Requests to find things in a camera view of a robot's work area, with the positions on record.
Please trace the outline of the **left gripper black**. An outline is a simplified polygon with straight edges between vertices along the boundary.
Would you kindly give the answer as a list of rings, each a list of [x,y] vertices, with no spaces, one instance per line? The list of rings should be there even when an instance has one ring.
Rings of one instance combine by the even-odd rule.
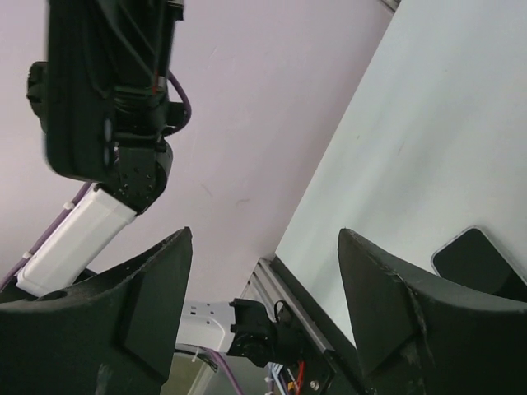
[[[117,95],[153,96],[168,77],[175,24],[183,1],[95,1],[110,41]]]

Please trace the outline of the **black phone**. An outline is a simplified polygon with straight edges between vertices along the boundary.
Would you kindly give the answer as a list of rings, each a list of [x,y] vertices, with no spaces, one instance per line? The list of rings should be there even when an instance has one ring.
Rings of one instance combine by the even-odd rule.
[[[437,276],[509,300],[526,301],[526,280],[487,233],[471,226],[431,256]]]

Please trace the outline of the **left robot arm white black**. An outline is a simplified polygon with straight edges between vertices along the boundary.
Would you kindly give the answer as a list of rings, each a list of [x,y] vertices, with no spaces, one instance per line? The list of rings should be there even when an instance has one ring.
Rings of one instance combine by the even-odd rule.
[[[181,1],[52,1],[47,58],[30,67],[26,96],[44,132],[50,167],[82,182],[16,269],[33,300],[4,314],[7,328],[35,320],[21,349],[58,353],[58,363],[116,364],[165,377],[175,348],[195,347],[254,365],[302,368],[313,339],[286,301],[269,313],[253,300],[191,304],[184,298],[192,235],[182,229],[145,253],[82,279],[89,263],[165,192],[168,138],[192,114],[170,99]]]

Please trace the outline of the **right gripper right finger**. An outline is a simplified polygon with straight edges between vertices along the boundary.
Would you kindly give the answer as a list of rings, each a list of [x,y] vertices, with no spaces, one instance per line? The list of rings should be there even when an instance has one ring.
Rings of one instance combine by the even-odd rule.
[[[349,229],[338,262],[372,393],[525,393],[524,302],[442,279]]]

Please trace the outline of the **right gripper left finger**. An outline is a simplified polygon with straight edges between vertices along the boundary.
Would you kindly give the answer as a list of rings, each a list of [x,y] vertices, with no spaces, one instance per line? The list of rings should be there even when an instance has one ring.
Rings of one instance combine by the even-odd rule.
[[[192,262],[183,228],[125,263],[40,298],[1,299],[4,394],[158,394]]]

